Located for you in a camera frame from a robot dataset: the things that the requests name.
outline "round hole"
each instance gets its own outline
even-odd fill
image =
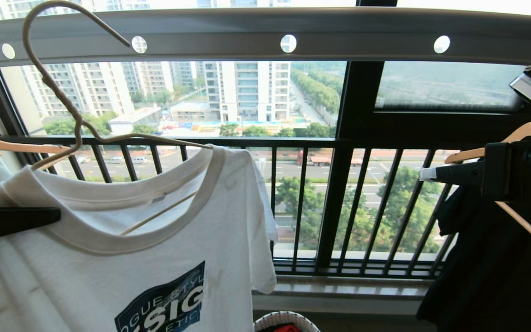
[[[285,53],[292,53],[296,49],[296,37],[293,35],[286,35],[280,40],[280,47]]]
[[[141,36],[134,36],[132,38],[132,48],[135,52],[143,54],[147,51],[147,41]]]
[[[8,43],[3,44],[1,46],[1,51],[4,53],[4,56],[7,59],[14,59],[15,58],[15,50],[13,50],[13,46],[9,45]]]
[[[434,51],[437,54],[442,54],[448,50],[449,47],[449,37],[448,36],[439,36],[434,42]]]

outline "red truck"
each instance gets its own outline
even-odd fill
[[[302,165],[302,158],[303,158],[303,150],[299,150],[299,153],[296,156],[296,164]],[[323,156],[308,156],[307,157],[307,165],[313,165],[313,166],[330,166],[331,165],[331,157],[323,157]],[[352,158],[352,166],[362,166],[362,159],[361,158]]]

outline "high-rise building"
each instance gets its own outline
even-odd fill
[[[2,18],[25,17],[41,0],[0,0]],[[99,0],[74,0],[92,11],[103,10],[105,2]],[[74,12],[72,9],[54,7],[43,15]],[[131,113],[134,106],[124,72],[116,63],[73,63],[46,65],[56,84],[65,92],[73,105],[80,111],[101,116],[114,111],[118,114]],[[40,79],[41,74],[33,65],[22,67],[24,79],[34,98],[40,117],[69,116],[67,109]]]
[[[198,0],[198,7],[278,7],[289,0]],[[285,37],[281,46],[291,47]],[[289,117],[289,61],[204,61],[212,120],[275,121]]]
[[[173,91],[171,69],[167,61],[123,62],[126,85],[131,93],[158,93]]]
[[[173,84],[180,84],[184,88],[194,88],[196,85],[197,65],[195,61],[172,61],[169,63],[171,66],[171,79]]]

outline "printed graphic on t-shirt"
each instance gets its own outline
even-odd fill
[[[119,332],[183,332],[200,321],[204,262],[165,285],[142,292],[114,319]]]

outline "white basket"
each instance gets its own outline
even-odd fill
[[[292,311],[276,311],[269,313],[253,323],[253,330],[259,332],[265,328],[280,324],[294,324],[301,332],[321,332],[306,317]]]

